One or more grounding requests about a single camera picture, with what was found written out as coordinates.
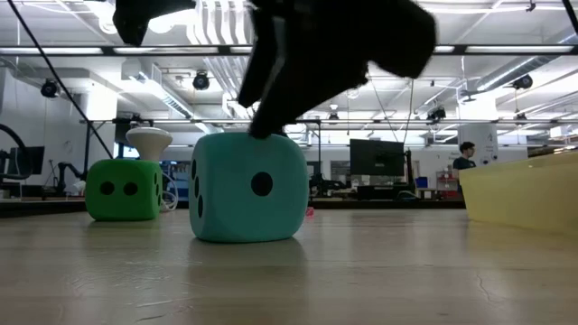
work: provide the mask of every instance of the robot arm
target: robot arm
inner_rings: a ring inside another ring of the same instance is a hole
[[[436,44],[434,18],[411,0],[253,0],[256,43],[238,103],[261,100],[250,134],[265,138],[341,92],[365,84],[368,63],[417,78]],[[117,0],[114,23],[139,46],[152,18],[192,0]]]
[[[58,186],[56,187],[56,192],[62,194],[64,189],[66,189],[66,181],[64,180],[64,172],[66,169],[70,169],[70,171],[74,174],[76,178],[79,178],[81,181],[85,181],[87,179],[87,174],[85,172],[79,171],[74,165],[70,162],[59,162],[58,163],[58,170],[59,170],[59,177],[58,177]]]

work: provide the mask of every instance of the teal foam die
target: teal foam die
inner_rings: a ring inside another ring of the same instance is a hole
[[[286,137],[206,135],[195,145],[190,176],[191,227],[200,239],[285,239],[303,223],[307,164],[299,146]]]

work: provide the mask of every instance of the white wall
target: white wall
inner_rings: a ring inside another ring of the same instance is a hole
[[[46,99],[38,88],[15,79],[9,70],[0,69],[0,103],[1,124],[15,130],[26,146],[45,146],[42,175],[31,176],[27,184],[43,185],[46,182],[51,174],[49,160],[53,160],[55,166],[60,162],[70,162],[82,171],[86,125],[79,122],[81,117],[69,101]],[[112,150],[114,127],[103,127],[99,133]],[[92,137],[91,143],[90,164],[107,158],[96,137]],[[16,147],[15,142],[0,133],[0,149],[9,151],[11,147]],[[75,181],[71,172],[67,171],[66,175],[68,184]]]

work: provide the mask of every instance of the fluorescent light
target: fluorescent light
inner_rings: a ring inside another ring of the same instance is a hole
[[[323,119],[321,123],[323,124],[366,124],[366,123],[373,123],[374,120],[369,119],[358,119],[358,120],[330,120],[330,119]]]
[[[248,46],[232,46],[231,47],[231,53],[250,53],[253,50],[253,47],[248,45]]]
[[[450,53],[450,52],[453,52],[454,49],[455,49],[455,46],[440,45],[440,46],[435,47],[435,52],[436,53]]]
[[[193,121],[211,124],[251,124],[251,120],[235,120],[235,119],[198,119]]]
[[[170,120],[170,119],[166,119],[166,120],[154,120],[154,123],[157,124],[190,124],[191,121],[187,120],[187,119],[183,119],[183,120]]]
[[[67,55],[67,54],[85,54],[85,55],[94,55],[94,54],[102,54],[102,50],[100,48],[83,48],[83,47],[59,47],[59,48],[42,48],[44,53],[48,55]],[[0,54],[2,55],[30,55],[30,54],[37,54],[40,55],[40,51],[38,51],[35,47],[3,47],[0,48]]]
[[[468,46],[466,52],[472,53],[514,53],[514,52],[545,52],[545,53],[567,53],[573,49],[573,46],[551,46],[551,45],[533,45],[533,46]]]
[[[159,54],[217,54],[219,53],[219,48],[214,46],[198,46],[198,47],[116,47],[112,49],[117,54],[146,54],[146,53],[159,53]]]

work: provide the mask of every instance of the exposed ceiling pipe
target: exposed ceiling pipe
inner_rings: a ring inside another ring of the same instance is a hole
[[[235,1],[235,37],[239,44],[248,44],[245,36],[245,6],[243,0]]]
[[[230,23],[230,5],[228,0],[219,1],[220,3],[220,35],[223,37],[225,44],[234,44],[231,36]]]
[[[213,73],[214,71],[217,71],[217,73],[223,77],[223,82],[226,85],[226,91],[232,96],[233,99],[237,98],[237,91],[231,83],[231,79],[229,78],[227,72],[220,63],[219,58],[207,58],[207,61],[212,65],[211,70]]]
[[[225,83],[225,78],[215,68],[210,58],[204,58],[203,62],[205,63],[207,68],[209,68],[210,72],[212,72],[213,76],[215,76],[215,80],[217,81],[221,89],[223,89],[225,93],[229,94],[233,98],[233,93],[230,91],[231,89],[229,89],[228,85]]]
[[[576,37],[576,33],[572,27],[545,41],[546,44],[573,44],[576,42],[578,42],[578,37]],[[475,85],[475,91],[485,92],[499,88],[558,58],[560,58],[559,55],[515,59],[478,80]]]
[[[544,112],[546,110],[552,110],[552,109],[558,108],[560,106],[567,105],[567,104],[569,104],[569,103],[571,103],[577,99],[578,99],[578,91],[574,91],[573,93],[559,97],[553,101],[550,101],[549,103],[544,103],[544,104],[524,108],[517,113],[518,114],[527,113],[530,116],[533,114]]]
[[[231,114],[230,109],[228,109],[228,102],[229,97],[228,94],[223,94],[223,99],[221,100],[221,108],[223,110],[223,112],[225,112],[225,114],[227,114],[228,117],[233,118],[233,115]]]
[[[217,36],[217,6],[215,0],[204,0],[207,4],[207,36],[211,44],[220,44]]]
[[[237,74],[231,67],[229,61],[227,58],[217,58],[217,61],[220,62],[220,67],[227,73],[227,79],[230,80],[233,89],[238,93],[241,90],[241,83],[238,81]]]
[[[215,3],[214,1],[209,1],[207,2],[207,6],[209,8],[213,8],[212,14],[213,14],[213,24],[212,24],[212,36],[211,36],[211,32],[209,32],[210,34],[210,38],[211,40],[209,40],[207,38],[207,35],[205,34],[204,31],[204,22],[205,22],[205,14],[203,13],[203,1],[199,1],[197,7],[195,8],[194,11],[192,11],[193,17],[192,17],[192,23],[190,23],[189,25],[187,25],[187,38],[189,39],[189,42],[191,42],[191,44],[202,44],[202,45],[207,45],[210,44],[212,42],[219,42],[219,38],[217,37],[217,33],[215,31],[215,24],[214,24],[214,14],[215,14]],[[226,80],[227,80],[227,75],[223,74],[223,72],[221,72],[221,70],[217,69],[215,62],[213,62],[210,58],[204,58],[203,62],[205,63],[205,65],[207,66],[207,68],[209,68],[209,70],[212,72],[213,76],[215,76],[215,80],[217,81],[217,83],[219,83],[220,87],[223,89],[223,91],[225,91],[227,94],[229,94],[232,98],[235,98],[237,95],[234,91],[234,89],[232,88],[232,86],[230,86]]]
[[[556,36],[553,36],[546,40],[546,44],[572,44],[578,42],[578,37],[576,36],[573,28],[568,28]],[[511,61],[510,63],[502,66],[491,72],[489,75],[480,78],[474,85],[474,90],[471,92],[473,94],[491,91],[493,89],[499,88],[501,86],[507,85],[509,82],[512,82],[516,79],[519,79],[526,74],[534,71],[538,68],[543,67],[544,65],[552,62],[553,60],[558,59],[560,56],[536,56],[532,58],[519,58]],[[450,86],[458,86],[462,84],[462,80],[457,80],[456,82],[452,83]],[[455,96],[454,91],[449,91],[450,88],[445,88],[435,94],[434,96],[430,97],[426,100],[419,108],[417,108],[416,113],[423,115],[426,114],[429,110],[434,109],[435,107],[428,106],[430,103],[438,102],[443,103],[446,100]]]
[[[229,60],[233,60],[233,62],[235,63],[235,66],[237,67],[239,74],[241,75],[241,78],[245,75],[245,64],[243,63],[242,58],[239,57],[235,57],[235,58],[228,58]]]

